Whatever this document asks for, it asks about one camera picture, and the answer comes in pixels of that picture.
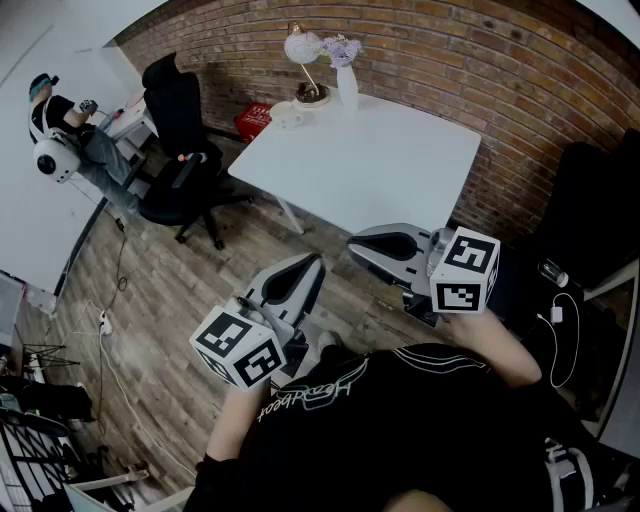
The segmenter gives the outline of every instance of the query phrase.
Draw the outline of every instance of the wooden floor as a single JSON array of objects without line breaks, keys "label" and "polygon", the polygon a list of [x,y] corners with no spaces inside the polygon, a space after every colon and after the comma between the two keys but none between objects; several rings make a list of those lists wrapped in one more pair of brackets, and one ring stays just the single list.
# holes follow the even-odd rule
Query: wooden floor
[{"label": "wooden floor", "polygon": [[[150,158],[150,165],[161,161]],[[358,352],[436,341],[437,334],[407,316],[401,291],[383,285],[355,265],[346,253],[346,234],[300,213],[306,229],[297,235],[275,204],[258,198],[255,205],[214,210],[224,251],[216,251],[201,226],[185,245],[174,241],[174,228],[158,226],[109,207],[103,212],[76,262],[51,322],[47,344],[66,343],[64,356],[79,366],[46,370],[54,383],[82,382],[97,415],[100,396],[98,311],[115,287],[116,260],[122,242],[111,216],[126,225],[121,274],[128,279],[109,318],[114,333],[104,346],[128,399],[153,439],[182,464],[201,460],[225,393],[223,382],[199,360],[189,336],[215,305],[241,292],[261,269],[305,252],[322,253],[327,275],[309,319],[338,332]],[[42,343],[48,318],[23,306],[18,329],[25,343]],[[125,404],[112,372],[103,361],[101,434],[98,424],[82,426],[76,437],[86,450],[110,448],[109,471],[144,460],[153,478],[142,489],[143,501],[154,501],[193,483],[193,477],[153,445]]]}]

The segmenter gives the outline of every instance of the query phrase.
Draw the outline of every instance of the black and white marker cube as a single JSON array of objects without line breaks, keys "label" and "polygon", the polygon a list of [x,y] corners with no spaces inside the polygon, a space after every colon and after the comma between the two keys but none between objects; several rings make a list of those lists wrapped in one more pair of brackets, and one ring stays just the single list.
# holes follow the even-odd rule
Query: black and white marker cube
[{"label": "black and white marker cube", "polygon": [[433,310],[482,313],[498,277],[500,241],[458,228],[430,279]]},{"label": "black and white marker cube", "polygon": [[220,306],[213,308],[189,341],[212,372],[243,390],[285,364],[274,331]]}]

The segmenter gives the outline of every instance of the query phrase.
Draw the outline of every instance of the white lamp shade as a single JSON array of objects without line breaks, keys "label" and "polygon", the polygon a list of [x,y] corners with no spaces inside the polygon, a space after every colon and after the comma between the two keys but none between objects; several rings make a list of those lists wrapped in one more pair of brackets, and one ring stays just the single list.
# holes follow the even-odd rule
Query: white lamp shade
[{"label": "white lamp shade", "polygon": [[309,64],[318,58],[320,38],[313,32],[291,34],[284,42],[284,53],[297,64]]}]

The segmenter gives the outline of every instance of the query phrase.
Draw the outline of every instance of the red brick wall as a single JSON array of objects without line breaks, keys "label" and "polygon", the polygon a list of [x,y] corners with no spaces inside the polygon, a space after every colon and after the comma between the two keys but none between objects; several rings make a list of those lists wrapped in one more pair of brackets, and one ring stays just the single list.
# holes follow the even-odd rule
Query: red brick wall
[{"label": "red brick wall", "polygon": [[[640,123],[640,52],[573,0],[172,0],[116,40],[140,71],[177,51],[205,124],[233,130],[247,103],[305,78],[283,52],[292,19],[362,41],[361,92],[482,135],[453,217],[506,240],[535,229],[567,144],[612,149]],[[308,69],[335,85],[328,65]]]}]

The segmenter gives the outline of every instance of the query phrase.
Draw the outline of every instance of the white table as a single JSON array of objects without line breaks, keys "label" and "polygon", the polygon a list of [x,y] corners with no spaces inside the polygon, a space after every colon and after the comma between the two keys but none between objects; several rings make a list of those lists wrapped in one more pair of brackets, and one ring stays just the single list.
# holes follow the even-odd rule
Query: white table
[{"label": "white table", "polygon": [[116,142],[124,142],[138,158],[144,159],[144,154],[127,138],[127,135],[140,126],[146,126],[156,137],[158,136],[158,129],[153,119],[151,119],[151,114],[144,99],[141,99],[130,108],[126,108],[118,119],[114,119],[107,129],[107,135]]},{"label": "white table", "polygon": [[419,110],[360,95],[346,117],[337,90],[292,131],[267,126],[229,173],[350,232],[396,222],[433,231],[458,200],[480,135]]}]

